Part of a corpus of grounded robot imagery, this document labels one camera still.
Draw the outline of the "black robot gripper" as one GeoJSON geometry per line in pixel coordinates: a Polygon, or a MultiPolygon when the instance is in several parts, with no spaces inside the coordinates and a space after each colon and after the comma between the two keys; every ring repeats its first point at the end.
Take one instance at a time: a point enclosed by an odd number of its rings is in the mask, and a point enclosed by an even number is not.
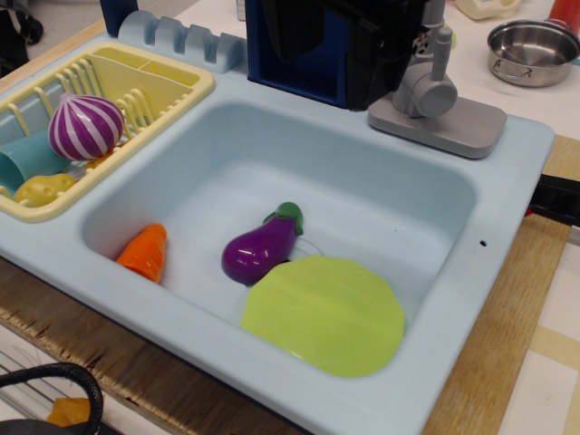
{"type": "Polygon", "coordinates": [[[364,111],[396,90],[421,35],[423,1],[315,1],[345,20],[347,98],[350,111],[364,111]]]}

